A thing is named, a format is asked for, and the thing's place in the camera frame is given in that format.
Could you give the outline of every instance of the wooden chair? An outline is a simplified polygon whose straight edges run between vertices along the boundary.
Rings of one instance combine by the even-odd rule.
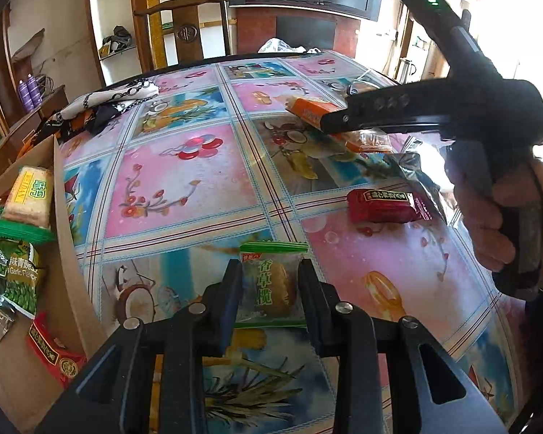
[[[229,0],[167,0],[163,1],[151,8],[142,11],[133,11],[133,14],[138,18],[145,18],[160,11],[171,11],[173,16],[173,33],[175,34],[175,47],[177,49],[177,59],[179,63],[194,62],[195,60],[203,59],[203,48],[201,46],[201,32],[199,29],[199,13],[198,6],[204,3],[219,3],[221,10],[221,26],[223,28],[223,44],[225,46],[225,55],[231,55],[229,46],[229,23],[227,21],[227,2]],[[163,40],[163,34],[157,37],[158,34],[153,34],[153,27],[147,30],[146,36],[148,40],[157,41]],[[151,45],[145,43],[142,45],[148,52],[145,54],[146,59],[166,60],[166,57],[158,55],[161,52],[164,54],[165,46],[161,44]],[[154,66],[154,69],[164,68],[164,66]]]

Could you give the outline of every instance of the pink tablecloth pattern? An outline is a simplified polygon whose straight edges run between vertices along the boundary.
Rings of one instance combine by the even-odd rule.
[[[509,424],[530,393],[522,303],[495,291],[459,215],[449,226],[353,226],[351,189],[405,185],[378,155],[351,154],[284,111],[290,95],[345,106],[346,85],[363,71],[326,52],[160,75],[157,98],[95,137],[65,143],[69,221],[93,305],[109,333],[127,310],[168,318],[221,279],[241,243],[307,241],[321,279],[340,297],[378,318],[419,318]],[[237,332],[232,349],[295,378],[246,406],[245,416],[208,409],[211,433],[330,430],[337,363],[320,361],[304,330]],[[247,390],[241,380],[265,373],[211,365],[206,394],[217,398],[226,384]]]

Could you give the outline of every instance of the finger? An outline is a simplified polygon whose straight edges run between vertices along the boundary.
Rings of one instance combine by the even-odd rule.
[[[457,184],[462,184],[465,180],[463,171],[450,160],[445,161],[445,173],[449,181],[455,186]]]
[[[479,261],[479,264],[488,269],[489,271],[499,272],[504,264],[501,261],[491,258],[491,256],[484,255],[483,253],[475,250],[476,260]]]
[[[482,253],[505,264],[515,259],[515,246],[502,233],[482,227],[468,226],[467,228],[475,252]]]
[[[502,215],[497,205],[478,194],[468,182],[455,186],[454,194],[467,225],[494,230],[501,228]]]
[[[520,207],[539,200],[539,192],[535,186],[529,166],[520,165],[514,171],[499,178],[493,185],[493,198],[504,207]]]

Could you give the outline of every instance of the purple spray can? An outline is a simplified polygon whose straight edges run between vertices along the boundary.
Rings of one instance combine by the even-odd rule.
[[[26,85],[28,86],[28,92],[30,93],[32,104],[34,104],[34,107],[40,106],[42,104],[42,96],[40,90],[38,89],[36,78],[33,77],[33,75],[28,74]]]
[[[30,93],[28,92],[28,86],[22,80],[18,84],[18,94],[24,105],[24,110],[30,112],[34,109],[34,104],[32,103],[32,98],[30,98]]]

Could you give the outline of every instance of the red snack package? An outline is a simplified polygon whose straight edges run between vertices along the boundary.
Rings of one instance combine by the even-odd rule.
[[[423,200],[412,192],[354,189],[346,199],[352,223],[406,223],[432,218]]]
[[[68,387],[87,362],[84,355],[70,352],[49,334],[46,329],[46,312],[36,315],[26,341],[47,370],[64,388]]]

